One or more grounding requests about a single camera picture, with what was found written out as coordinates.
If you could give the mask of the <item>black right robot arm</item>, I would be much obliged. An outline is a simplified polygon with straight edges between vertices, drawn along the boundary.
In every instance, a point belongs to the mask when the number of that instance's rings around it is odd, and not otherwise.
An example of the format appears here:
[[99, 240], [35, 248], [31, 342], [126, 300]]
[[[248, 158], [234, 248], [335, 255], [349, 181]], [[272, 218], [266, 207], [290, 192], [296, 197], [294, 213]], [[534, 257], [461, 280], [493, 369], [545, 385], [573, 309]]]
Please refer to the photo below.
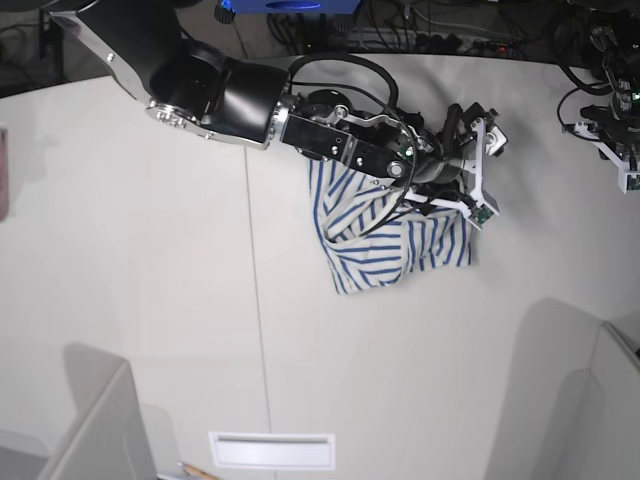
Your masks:
[[430, 131], [419, 114], [399, 108], [398, 85], [385, 69], [349, 54], [340, 61], [388, 87], [378, 113], [356, 109], [350, 85], [307, 82], [294, 93], [295, 74], [318, 55], [288, 69], [234, 59], [188, 37], [169, 1], [57, 1], [48, 13], [150, 116], [208, 140], [259, 149], [278, 141], [404, 189], [479, 176], [483, 160], [507, 143], [496, 112], [478, 104], [451, 105], [442, 129]]

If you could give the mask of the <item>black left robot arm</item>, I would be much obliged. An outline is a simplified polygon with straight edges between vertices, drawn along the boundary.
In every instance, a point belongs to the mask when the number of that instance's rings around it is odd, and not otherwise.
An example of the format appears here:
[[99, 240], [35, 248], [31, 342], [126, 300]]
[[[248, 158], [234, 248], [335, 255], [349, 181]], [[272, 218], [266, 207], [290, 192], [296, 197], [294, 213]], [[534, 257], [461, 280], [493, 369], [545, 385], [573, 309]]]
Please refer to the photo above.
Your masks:
[[[559, 30], [573, 23], [581, 42], [580, 58], [595, 79], [578, 78], [557, 46]], [[567, 1], [547, 34], [549, 49], [563, 73], [578, 91], [606, 97], [607, 106], [581, 109], [587, 132], [639, 170], [639, 3], [637, 1]]]

